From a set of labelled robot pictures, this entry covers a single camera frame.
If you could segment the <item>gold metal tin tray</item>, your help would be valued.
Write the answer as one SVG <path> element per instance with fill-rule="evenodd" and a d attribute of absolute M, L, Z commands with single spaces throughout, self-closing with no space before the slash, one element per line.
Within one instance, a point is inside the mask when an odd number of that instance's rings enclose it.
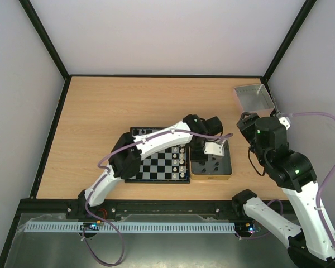
<path fill-rule="evenodd" d="M 228 180 L 232 176 L 232 161 L 228 140 L 215 142 L 223 145 L 225 155 L 208 155 L 206 162 L 190 161 L 190 178 L 192 180 Z"/>

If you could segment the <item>black white chess board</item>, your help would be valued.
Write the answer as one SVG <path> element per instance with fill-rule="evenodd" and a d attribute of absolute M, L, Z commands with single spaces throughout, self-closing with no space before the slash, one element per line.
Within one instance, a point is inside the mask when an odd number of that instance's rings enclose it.
<path fill-rule="evenodd" d="M 186 178 L 183 180 L 172 179 L 172 148 L 185 147 Z M 190 183 L 189 148 L 185 145 L 175 145 L 160 150 L 141 161 L 139 172 L 125 183 L 156 183 L 156 184 L 189 184 Z"/>

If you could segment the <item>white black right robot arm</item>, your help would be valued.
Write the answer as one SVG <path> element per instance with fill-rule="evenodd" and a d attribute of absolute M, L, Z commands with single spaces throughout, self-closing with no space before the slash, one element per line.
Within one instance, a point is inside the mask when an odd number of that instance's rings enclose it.
<path fill-rule="evenodd" d="M 335 267 L 335 229 L 321 200 L 322 187 L 310 160 L 289 149 L 288 119 L 243 112 L 237 127 L 248 151 L 287 196 L 299 223 L 276 213 L 249 189 L 232 198 L 233 214 L 261 223 L 283 243 L 297 267 Z"/>

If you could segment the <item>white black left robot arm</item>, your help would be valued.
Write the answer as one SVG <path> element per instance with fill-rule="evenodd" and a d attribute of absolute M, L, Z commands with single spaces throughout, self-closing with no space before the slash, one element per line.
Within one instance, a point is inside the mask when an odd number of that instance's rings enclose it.
<path fill-rule="evenodd" d="M 138 174 L 141 161 L 169 147 L 187 145 L 197 153 L 197 161 L 205 161 L 208 155 L 223 156 L 222 143 L 233 134 L 220 136 L 221 133 L 223 124 L 217 116 L 203 119 L 189 114 L 176 124 L 153 133 L 122 134 L 112 151 L 98 162 L 102 174 L 78 195 L 80 206 L 101 205 L 120 181 Z"/>

